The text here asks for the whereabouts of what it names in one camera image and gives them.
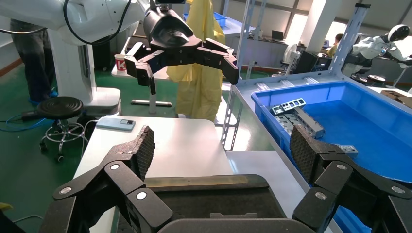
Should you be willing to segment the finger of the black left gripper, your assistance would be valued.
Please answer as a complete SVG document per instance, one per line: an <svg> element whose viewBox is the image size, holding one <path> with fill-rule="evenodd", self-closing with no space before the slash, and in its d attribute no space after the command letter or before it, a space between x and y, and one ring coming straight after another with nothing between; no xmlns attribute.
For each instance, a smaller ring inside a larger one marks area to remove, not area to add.
<svg viewBox="0 0 412 233"><path fill-rule="evenodd" d="M156 94L154 74L166 66L166 47L165 42L150 42L149 46L137 42L124 58L127 74L148 87L152 95Z"/></svg>
<svg viewBox="0 0 412 233"><path fill-rule="evenodd" d="M207 38L196 48L195 63L221 70L226 79L236 85L240 71L233 49L213 39Z"/></svg>

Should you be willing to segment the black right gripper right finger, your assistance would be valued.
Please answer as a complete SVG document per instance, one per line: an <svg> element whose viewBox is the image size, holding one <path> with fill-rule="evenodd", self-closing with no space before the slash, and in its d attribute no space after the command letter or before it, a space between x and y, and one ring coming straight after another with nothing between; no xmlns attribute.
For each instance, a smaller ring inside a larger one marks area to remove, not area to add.
<svg viewBox="0 0 412 233"><path fill-rule="evenodd" d="M295 208L294 220L322 233L344 207L374 233L411 232L410 189L357 165L337 145L312 138L301 125L292 130L290 150L311 186Z"/></svg>

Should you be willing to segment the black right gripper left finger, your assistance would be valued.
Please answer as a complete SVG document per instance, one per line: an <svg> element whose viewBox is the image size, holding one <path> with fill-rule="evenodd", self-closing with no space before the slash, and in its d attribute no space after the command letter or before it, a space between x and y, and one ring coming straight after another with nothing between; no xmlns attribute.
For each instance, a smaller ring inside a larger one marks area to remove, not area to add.
<svg viewBox="0 0 412 233"><path fill-rule="evenodd" d="M135 232L158 232L172 210L144 183L154 150L147 125L135 139L113 146L96 167L56 189L40 232L87 233L113 207Z"/></svg>

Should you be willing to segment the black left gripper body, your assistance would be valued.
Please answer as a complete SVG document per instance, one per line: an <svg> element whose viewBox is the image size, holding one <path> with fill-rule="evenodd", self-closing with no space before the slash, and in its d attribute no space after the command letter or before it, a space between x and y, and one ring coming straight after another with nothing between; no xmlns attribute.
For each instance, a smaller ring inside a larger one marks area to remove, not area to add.
<svg viewBox="0 0 412 233"><path fill-rule="evenodd" d="M149 47L155 52L162 65L187 65L196 61L197 48L202 40L172 9L149 10L143 21L143 29Z"/></svg>

